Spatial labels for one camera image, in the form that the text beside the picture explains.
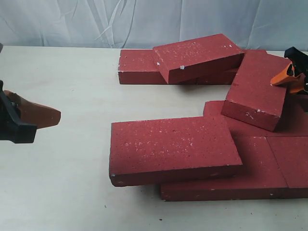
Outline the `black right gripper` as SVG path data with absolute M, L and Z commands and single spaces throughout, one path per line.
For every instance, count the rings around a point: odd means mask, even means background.
M 290 94 L 306 94 L 308 90 L 308 56 L 295 47 L 285 50 L 284 57 L 292 61 L 288 66 L 270 80 L 270 84 L 285 84 Z M 294 78 L 294 69 L 305 77 Z

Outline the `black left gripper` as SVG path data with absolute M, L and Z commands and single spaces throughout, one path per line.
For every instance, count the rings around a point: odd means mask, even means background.
M 33 143 L 37 129 L 59 124 L 57 109 L 28 101 L 9 90 L 0 81 L 0 140 L 15 144 Z

